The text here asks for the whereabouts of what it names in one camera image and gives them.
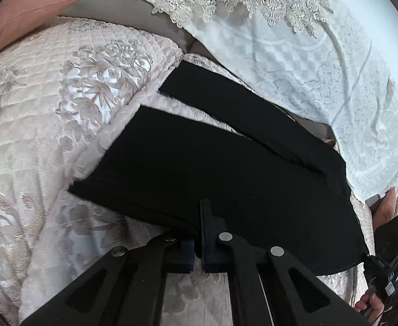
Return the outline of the person's right hand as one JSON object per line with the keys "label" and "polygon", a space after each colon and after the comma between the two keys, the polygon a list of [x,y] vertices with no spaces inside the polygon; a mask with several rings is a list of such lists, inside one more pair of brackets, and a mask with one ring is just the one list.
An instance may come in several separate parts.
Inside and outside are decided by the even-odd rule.
{"label": "person's right hand", "polygon": [[366,311],[369,308],[371,308],[371,314],[368,317],[368,321],[373,324],[382,315],[384,304],[375,293],[369,294],[366,292],[362,295],[360,300],[356,302],[354,310],[360,312]]}

